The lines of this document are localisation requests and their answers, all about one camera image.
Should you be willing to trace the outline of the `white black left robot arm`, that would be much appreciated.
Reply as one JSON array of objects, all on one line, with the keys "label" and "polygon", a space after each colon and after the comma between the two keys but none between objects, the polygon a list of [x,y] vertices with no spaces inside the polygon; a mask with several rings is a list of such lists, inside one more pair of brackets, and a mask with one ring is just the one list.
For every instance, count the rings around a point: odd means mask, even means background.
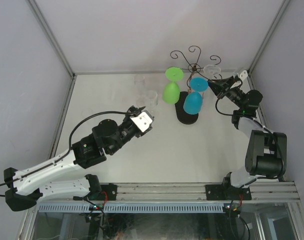
[{"label": "white black left robot arm", "polygon": [[148,133],[155,120],[144,107],[131,106],[123,115],[121,124],[104,119],[91,129],[91,134],[77,142],[72,142],[70,135],[66,151],[38,165],[24,170],[5,169],[3,177],[8,189],[4,197],[9,208],[20,212],[51,199],[73,198],[87,202],[106,199],[97,175],[88,173],[71,181],[57,179],[106,161],[107,156],[114,155],[132,138]]}]

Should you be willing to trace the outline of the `clear flute glass front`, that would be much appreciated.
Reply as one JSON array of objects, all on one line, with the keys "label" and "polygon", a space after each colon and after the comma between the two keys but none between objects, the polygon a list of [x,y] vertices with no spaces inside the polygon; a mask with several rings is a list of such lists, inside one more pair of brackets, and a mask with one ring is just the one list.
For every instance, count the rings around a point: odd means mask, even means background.
[{"label": "clear flute glass front", "polygon": [[220,79],[221,68],[218,65],[208,64],[203,68],[202,76],[208,83],[208,89],[203,93],[203,104],[210,105],[214,101],[214,93],[210,88],[211,83],[216,83]]}]

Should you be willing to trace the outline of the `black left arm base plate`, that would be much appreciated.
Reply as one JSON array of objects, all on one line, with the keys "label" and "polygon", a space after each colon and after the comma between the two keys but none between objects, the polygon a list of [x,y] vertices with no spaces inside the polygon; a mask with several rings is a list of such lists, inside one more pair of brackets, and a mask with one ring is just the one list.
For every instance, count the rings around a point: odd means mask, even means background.
[{"label": "black left arm base plate", "polygon": [[101,185],[100,192],[89,193],[87,199],[89,201],[115,201],[117,198],[118,186],[116,184]]}]

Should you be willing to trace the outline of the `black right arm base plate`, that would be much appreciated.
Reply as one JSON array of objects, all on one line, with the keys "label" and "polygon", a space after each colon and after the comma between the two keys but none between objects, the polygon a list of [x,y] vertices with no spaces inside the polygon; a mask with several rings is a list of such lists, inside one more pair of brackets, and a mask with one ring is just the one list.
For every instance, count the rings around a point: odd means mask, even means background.
[{"label": "black right arm base plate", "polygon": [[250,188],[238,188],[234,186],[225,187],[223,184],[206,184],[206,199],[208,201],[240,201],[241,197],[245,201],[252,200]]}]

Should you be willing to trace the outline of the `blue plastic wine glass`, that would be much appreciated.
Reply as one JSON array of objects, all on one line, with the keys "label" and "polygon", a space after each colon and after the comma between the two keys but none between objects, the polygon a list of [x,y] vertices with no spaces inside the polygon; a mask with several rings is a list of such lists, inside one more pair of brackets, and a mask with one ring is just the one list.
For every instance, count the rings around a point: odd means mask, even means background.
[{"label": "blue plastic wine glass", "polygon": [[189,83],[191,92],[185,98],[183,110],[189,115],[196,115],[203,105],[203,94],[208,89],[208,81],[202,77],[194,77]]}]

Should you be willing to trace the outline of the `green plastic wine glass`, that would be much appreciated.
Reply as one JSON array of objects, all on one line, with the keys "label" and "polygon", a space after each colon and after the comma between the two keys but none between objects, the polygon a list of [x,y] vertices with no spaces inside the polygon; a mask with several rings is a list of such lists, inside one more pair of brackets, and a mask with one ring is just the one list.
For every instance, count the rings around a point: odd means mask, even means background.
[{"label": "green plastic wine glass", "polygon": [[167,104],[176,104],[180,98],[178,81],[184,78],[184,72],[181,68],[170,67],[165,71],[165,77],[169,80],[169,83],[163,89],[162,99]]}]

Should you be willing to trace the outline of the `clear wine glass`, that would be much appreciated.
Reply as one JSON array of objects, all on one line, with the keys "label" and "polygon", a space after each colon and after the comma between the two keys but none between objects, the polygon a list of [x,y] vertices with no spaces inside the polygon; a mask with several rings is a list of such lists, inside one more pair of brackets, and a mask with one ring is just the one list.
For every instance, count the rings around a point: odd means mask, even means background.
[{"label": "clear wine glass", "polygon": [[153,113],[156,110],[156,107],[158,105],[159,99],[158,99],[158,93],[154,90],[148,90],[146,93],[146,109]]}]

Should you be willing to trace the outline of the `metal wine glass rack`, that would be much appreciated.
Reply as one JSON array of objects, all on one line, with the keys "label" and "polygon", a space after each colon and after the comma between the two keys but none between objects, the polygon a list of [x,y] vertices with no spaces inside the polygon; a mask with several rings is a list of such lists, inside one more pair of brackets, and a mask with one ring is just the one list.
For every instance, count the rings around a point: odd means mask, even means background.
[{"label": "metal wine glass rack", "polygon": [[188,64],[188,67],[186,68],[186,70],[188,70],[190,72],[190,76],[186,82],[186,85],[188,87],[188,91],[181,91],[180,94],[179,94],[179,99],[178,99],[178,102],[175,103],[175,111],[176,111],[176,116],[177,116],[177,119],[180,123],[184,124],[184,125],[192,125],[194,124],[197,120],[198,120],[198,117],[199,117],[199,114],[188,114],[184,111],[184,103],[185,103],[185,100],[188,96],[188,94],[192,91],[192,89],[190,88],[190,81],[193,77],[194,74],[199,74],[200,76],[203,76],[201,74],[201,67],[199,66],[198,62],[199,62],[199,59],[200,59],[200,56],[201,56],[201,48],[199,46],[196,46],[196,45],[192,45],[188,48],[188,51],[190,53],[194,53],[196,50],[199,50],[199,54],[198,54],[198,57],[197,57],[197,60],[195,63],[190,63],[187,58],[185,57],[184,53],[180,50],[173,50],[172,52],[170,52],[170,57],[172,59],[178,59],[179,58],[179,55],[178,54],[181,54],[183,56],[183,58],[185,59],[185,61],[187,62]]}]

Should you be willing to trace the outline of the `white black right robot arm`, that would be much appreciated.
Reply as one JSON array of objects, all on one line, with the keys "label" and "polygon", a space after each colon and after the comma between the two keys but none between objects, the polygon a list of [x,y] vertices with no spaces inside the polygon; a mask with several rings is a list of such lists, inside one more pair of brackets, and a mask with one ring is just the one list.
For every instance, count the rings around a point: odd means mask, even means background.
[{"label": "white black right robot arm", "polygon": [[208,84],[218,101],[226,97],[238,107],[229,115],[231,123],[249,139],[244,166],[223,178],[222,195],[232,200],[257,180],[282,179],[287,169],[287,135],[257,120],[263,95],[255,89],[243,92],[238,75]]}]

